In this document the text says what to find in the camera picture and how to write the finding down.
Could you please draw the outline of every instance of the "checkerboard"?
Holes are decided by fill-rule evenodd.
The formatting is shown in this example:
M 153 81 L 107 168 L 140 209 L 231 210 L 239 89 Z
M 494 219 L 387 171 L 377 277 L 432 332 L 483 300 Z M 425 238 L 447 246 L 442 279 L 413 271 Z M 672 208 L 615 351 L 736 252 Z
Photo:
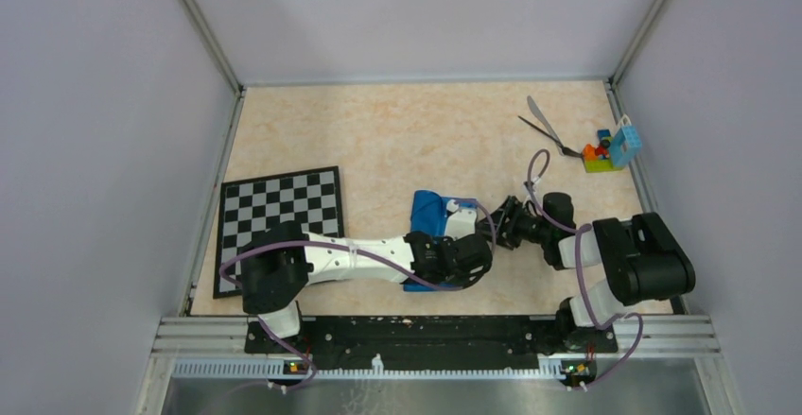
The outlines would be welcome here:
M 225 182 L 220 187 L 214 298 L 240 294 L 238 288 L 220 278 L 220 264 L 251 242 L 253 233 L 295 220 L 304 232 L 344 237 L 340 193 L 336 166 Z M 239 263 L 229 270 L 235 278 L 241 273 Z

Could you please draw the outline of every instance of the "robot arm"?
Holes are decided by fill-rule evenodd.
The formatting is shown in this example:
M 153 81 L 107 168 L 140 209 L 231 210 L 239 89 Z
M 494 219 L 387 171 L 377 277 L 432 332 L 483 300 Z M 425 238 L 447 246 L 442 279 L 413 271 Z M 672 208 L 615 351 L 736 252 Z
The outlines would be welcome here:
M 356 278 L 403 283 L 409 273 L 433 285 L 466 287 L 490 270 L 493 260 L 478 233 L 457 239 L 413 232 L 382 240 L 349 240 L 304 233 L 294 221 L 256 235 L 241 251 L 288 241 L 305 245 L 263 252 L 241 263 L 243 311 L 263 315 L 272 330 L 283 332 L 280 337 L 297 334 L 297 328 L 286 327 L 286 322 L 299 323 L 292 301 L 306 285 Z M 383 257 L 396 268 L 359 251 Z
M 582 235 L 581 250 L 583 268 L 602 264 L 607 276 L 587 291 L 597 320 L 625 314 L 628 306 L 645 300 L 667 300 L 693 290 L 693 265 L 660 215 L 635 215 L 627 221 L 607 218 L 592 224 L 593 231 Z M 573 236 L 559 243 L 566 268 L 576 267 L 575 245 Z M 593 326 L 581 297 L 570 299 L 569 306 L 576 326 Z
M 569 195 L 547 193 L 543 210 L 560 224 L 576 228 Z M 528 211 L 516 197 L 508 197 L 492 218 L 500 246 L 514 250 L 527 240 L 540 245 L 546 262 L 555 269 L 576 268 L 576 236 Z M 633 304 L 667 300 L 695 286 L 693 266 L 660 215 L 636 215 L 627 221 L 600 219 L 592 226 L 592 232 L 582 234 L 580 250 L 582 267 L 602 264 L 607 277 L 587 291 L 599 322 L 628 313 Z M 479 222 L 478 229 L 489 239 L 486 219 Z M 557 315 L 567 326 L 566 335 L 578 327 L 594 327 L 580 296 L 561 303 Z

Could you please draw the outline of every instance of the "orange block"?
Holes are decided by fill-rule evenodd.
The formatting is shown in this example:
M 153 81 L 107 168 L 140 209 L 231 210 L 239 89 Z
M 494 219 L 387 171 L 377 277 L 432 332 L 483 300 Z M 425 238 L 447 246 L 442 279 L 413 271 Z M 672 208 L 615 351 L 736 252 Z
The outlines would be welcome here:
M 584 147 L 584 149 L 582 150 L 582 156 L 588 162 L 592 162 L 598 159 L 596 157 L 596 149 L 593 147 L 593 145 L 590 144 Z

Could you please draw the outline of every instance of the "table surface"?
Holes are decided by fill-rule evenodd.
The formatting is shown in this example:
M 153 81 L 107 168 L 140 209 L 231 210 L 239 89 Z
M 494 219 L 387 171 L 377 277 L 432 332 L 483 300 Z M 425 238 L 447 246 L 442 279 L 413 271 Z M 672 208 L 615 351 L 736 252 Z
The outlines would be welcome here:
M 249 88 L 224 180 L 338 165 L 348 236 L 385 238 L 409 231 L 418 189 L 477 198 L 491 211 L 508 195 L 523 198 L 530 157 L 546 147 L 551 165 L 539 192 L 569 193 L 578 224 L 640 213 L 629 169 L 586 174 L 579 160 L 560 156 L 518 120 L 532 119 L 527 95 L 574 149 L 615 125 L 601 81 Z M 216 237 L 217 218 L 193 315 L 242 314 L 239 297 L 212 299 Z M 587 269 L 589 286 L 601 278 L 601 267 Z M 398 284 L 359 280 L 306 287 L 298 300 L 305 315 L 553 314 L 577 294 L 574 271 L 555 271 L 539 246 L 524 243 L 497 250 L 490 272 L 465 291 L 406 293 Z M 646 302 L 637 310 L 671 307 Z

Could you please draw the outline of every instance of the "white wall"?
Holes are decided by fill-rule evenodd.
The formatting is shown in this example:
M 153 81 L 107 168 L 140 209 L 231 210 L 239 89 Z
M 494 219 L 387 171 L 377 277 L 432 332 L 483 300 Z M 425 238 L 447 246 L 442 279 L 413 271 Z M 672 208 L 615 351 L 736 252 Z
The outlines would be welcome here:
M 0 23 L 0 413 L 129 413 L 233 96 L 176 0 Z
M 653 0 L 198 0 L 246 84 L 602 78 Z
M 798 413 L 802 0 L 672 0 L 624 80 L 659 211 L 751 413 Z

